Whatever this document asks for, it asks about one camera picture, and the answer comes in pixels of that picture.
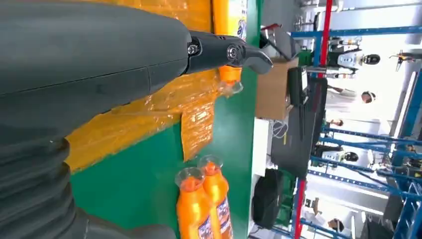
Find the robotic arm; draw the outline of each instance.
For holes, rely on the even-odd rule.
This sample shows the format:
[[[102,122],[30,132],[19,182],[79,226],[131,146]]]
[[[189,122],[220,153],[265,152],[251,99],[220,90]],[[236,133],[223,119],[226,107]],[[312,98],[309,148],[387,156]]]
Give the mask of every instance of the robotic arm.
[[[115,5],[2,1],[0,31],[4,238],[171,238],[125,232],[76,208],[64,137],[183,74],[272,67],[237,37],[189,31],[178,20]]]

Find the green table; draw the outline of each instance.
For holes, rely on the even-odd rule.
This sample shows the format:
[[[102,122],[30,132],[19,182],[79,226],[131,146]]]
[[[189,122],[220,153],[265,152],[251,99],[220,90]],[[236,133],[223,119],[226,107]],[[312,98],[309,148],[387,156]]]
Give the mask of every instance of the green table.
[[[247,41],[258,45],[260,0],[248,0]],[[223,174],[230,191],[234,235],[247,238],[252,168],[256,74],[244,69],[244,90],[215,106],[211,145],[200,155],[224,160]],[[183,163],[180,124],[158,133],[72,176],[79,207],[130,229],[147,224],[167,224],[178,233],[174,176],[196,161]]]

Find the orange bottle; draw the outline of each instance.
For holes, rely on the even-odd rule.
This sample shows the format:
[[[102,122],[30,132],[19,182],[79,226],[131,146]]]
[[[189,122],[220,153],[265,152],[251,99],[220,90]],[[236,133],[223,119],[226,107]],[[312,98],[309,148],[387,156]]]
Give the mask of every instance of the orange bottle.
[[[213,0],[214,33],[237,36],[246,40],[246,4],[247,0]],[[227,87],[240,84],[242,68],[222,66],[218,71],[221,81]]]
[[[185,168],[176,175],[175,182],[180,188],[176,208],[181,239],[214,239],[212,203],[203,188],[202,171]]]
[[[204,156],[199,161],[199,168],[205,174],[203,187],[212,201],[211,226],[216,239],[233,239],[227,192],[228,182],[221,173],[222,161],[212,155]]]

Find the yellow wrapping film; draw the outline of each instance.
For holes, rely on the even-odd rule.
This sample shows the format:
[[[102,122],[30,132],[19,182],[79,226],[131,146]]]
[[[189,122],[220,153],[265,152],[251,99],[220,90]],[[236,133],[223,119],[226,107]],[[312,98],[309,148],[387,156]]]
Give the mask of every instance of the yellow wrapping film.
[[[173,17],[188,29],[211,31],[209,0],[93,0],[140,8]],[[181,76],[164,88],[129,105],[98,115],[67,137],[66,162],[72,172],[182,122],[184,160],[212,140],[213,107],[220,95],[217,71]]]

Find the clear bottle cap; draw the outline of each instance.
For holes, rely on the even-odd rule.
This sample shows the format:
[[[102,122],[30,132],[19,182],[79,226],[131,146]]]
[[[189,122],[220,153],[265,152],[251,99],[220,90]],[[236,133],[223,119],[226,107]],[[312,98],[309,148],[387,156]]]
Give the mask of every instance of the clear bottle cap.
[[[203,172],[195,167],[184,168],[176,174],[175,183],[186,192],[193,192],[204,182]]]
[[[204,174],[208,176],[215,175],[220,172],[221,167],[223,167],[223,161],[214,155],[206,155],[198,162],[198,168],[200,168]]]
[[[227,97],[243,91],[243,84],[240,81],[220,83],[220,91]]]

